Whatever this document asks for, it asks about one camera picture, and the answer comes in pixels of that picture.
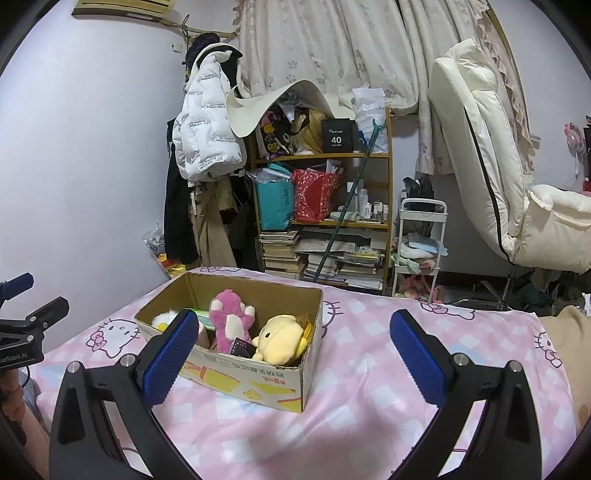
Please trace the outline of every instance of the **white puffer jacket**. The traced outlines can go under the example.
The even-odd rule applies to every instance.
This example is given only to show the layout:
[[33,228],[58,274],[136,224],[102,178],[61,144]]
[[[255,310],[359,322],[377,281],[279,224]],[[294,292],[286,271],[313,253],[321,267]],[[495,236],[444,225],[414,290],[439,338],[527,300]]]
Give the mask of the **white puffer jacket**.
[[183,110],[174,122],[173,142],[178,169],[188,181],[216,181],[246,163],[226,113],[230,83],[220,64],[231,53],[208,53],[204,49],[185,87]]

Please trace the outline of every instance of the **metal screw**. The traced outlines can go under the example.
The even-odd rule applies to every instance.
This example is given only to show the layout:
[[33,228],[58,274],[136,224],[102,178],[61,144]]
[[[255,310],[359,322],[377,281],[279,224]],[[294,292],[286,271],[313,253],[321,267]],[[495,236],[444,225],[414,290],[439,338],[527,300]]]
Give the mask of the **metal screw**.
[[456,353],[453,356],[453,362],[460,367],[464,367],[470,363],[470,358],[465,353]]
[[75,374],[79,368],[80,368],[80,362],[71,362],[70,364],[68,364],[68,371],[71,374]]
[[509,362],[509,368],[516,374],[523,371],[523,366],[517,360],[511,360]]
[[119,363],[121,365],[123,365],[124,367],[131,367],[131,365],[133,365],[135,362],[135,355],[132,353],[128,353],[127,355],[124,355],[121,357],[121,360],[119,360]]

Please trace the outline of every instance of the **beige blanket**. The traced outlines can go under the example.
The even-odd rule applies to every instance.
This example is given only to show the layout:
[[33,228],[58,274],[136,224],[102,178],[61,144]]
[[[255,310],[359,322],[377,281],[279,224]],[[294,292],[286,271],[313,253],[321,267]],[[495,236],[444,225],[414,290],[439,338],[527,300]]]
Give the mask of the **beige blanket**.
[[573,306],[566,307],[557,317],[542,317],[552,345],[544,345],[546,355],[556,351],[569,378],[577,417],[577,434],[585,426],[591,408],[591,317],[585,316]]

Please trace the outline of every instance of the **red gift bag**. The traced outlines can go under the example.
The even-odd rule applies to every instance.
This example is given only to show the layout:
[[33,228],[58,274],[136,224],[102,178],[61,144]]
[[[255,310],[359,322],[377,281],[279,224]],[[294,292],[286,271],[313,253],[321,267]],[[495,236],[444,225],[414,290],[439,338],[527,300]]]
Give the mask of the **red gift bag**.
[[340,173],[325,173],[311,168],[295,170],[295,219],[313,223],[328,217],[330,200],[340,186],[341,177]]

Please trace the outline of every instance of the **pink bedsheet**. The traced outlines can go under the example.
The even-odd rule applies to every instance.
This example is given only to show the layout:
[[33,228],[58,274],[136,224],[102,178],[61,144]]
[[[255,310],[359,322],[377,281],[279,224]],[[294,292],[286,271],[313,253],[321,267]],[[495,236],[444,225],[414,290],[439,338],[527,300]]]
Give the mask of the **pink bedsheet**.
[[[236,268],[196,271],[311,286]],[[53,416],[69,362],[80,360],[87,368],[110,365],[121,355],[142,349],[145,341],[134,314],[163,287],[72,338],[31,368],[42,390],[38,405],[47,420]],[[177,379],[164,405],[154,409],[171,440],[204,480],[389,478],[436,412],[424,402],[390,341],[389,319],[398,309],[409,310],[450,352],[462,351],[477,364],[501,367],[516,359],[524,365],[540,424],[544,476],[574,442],[566,373],[559,361],[546,360],[540,348],[543,328],[534,315],[475,312],[322,289],[325,335],[303,413],[237,400],[183,378]],[[461,461],[480,411],[473,410],[447,469]],[[131,447],[121,420],[115,418],[113,425],[122,445]],[[129,455],[132,465],[137,465],[136,455]]]

